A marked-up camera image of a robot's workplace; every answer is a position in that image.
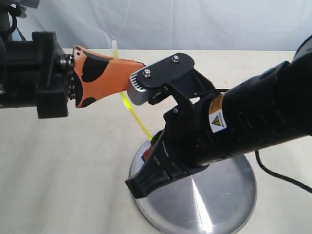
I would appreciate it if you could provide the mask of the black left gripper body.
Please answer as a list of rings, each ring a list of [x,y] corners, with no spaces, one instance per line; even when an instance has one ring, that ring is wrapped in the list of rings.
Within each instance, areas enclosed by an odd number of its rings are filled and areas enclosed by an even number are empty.
[[[55,32],[33,32],[31,40],[0,42],[0,107],[35,107],[39,119],[68,116],[73,56]]]

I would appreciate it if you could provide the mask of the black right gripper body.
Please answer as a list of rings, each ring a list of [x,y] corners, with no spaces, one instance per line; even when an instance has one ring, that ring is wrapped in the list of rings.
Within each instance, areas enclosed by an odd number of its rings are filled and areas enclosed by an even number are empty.
[[[209,119],[200,110],[174,107],[164,114],[165,128],[151,140],[146,163],[152,181],[174,182],[229,158],[212,137]]]

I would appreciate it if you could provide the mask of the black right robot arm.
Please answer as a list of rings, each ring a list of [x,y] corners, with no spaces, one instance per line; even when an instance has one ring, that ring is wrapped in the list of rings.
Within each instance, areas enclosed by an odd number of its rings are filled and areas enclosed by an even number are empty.
[[[218,89],[176,53],[132,73],[127,90],[135,105],[173,97],[143,155],[143,166],[126,180],[134,198],[240,154],[258,153],[312,133],[312,39],[292,61],[254,76],[232,89]]]

